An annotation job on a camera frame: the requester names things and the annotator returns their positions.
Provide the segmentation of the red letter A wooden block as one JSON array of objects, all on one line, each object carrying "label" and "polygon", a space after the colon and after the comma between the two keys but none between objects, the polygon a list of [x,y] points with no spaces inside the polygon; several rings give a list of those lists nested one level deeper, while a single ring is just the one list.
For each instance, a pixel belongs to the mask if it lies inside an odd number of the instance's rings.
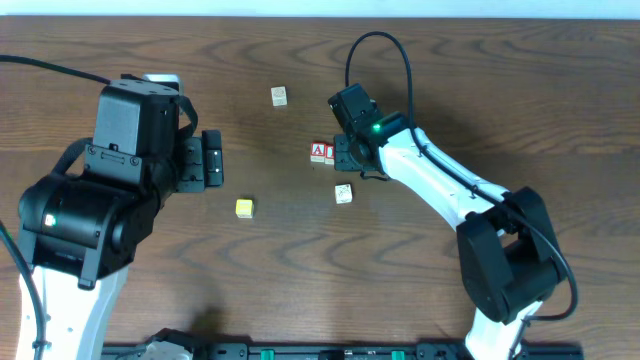
[{"label": "red letter A wooden block", "polygon": [[310,148],[310,161],[314,163],[324,163],[326,158],[326,149],[326,143],[312,142]]}]

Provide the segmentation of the red letter I wooden block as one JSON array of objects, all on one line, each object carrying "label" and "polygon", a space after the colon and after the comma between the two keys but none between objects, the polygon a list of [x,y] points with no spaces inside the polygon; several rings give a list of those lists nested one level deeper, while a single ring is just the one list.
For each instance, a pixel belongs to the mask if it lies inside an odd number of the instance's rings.
[{"label": "red letter I wooden block", "polygon": [[327,165],[335,163],[335,147],[333,145],[326,145],[324,163]]}]

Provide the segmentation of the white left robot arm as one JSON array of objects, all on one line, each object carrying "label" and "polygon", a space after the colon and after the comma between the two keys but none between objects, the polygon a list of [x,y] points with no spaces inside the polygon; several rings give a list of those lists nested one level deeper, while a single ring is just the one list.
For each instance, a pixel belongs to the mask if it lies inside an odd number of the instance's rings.
[{"label": "white left robot arm", "polygon": [[224,181],[221,135],[199,131],[174,74],[124,75],[19,203],[20,359],[97,359],[137,246],[166,200]]}]

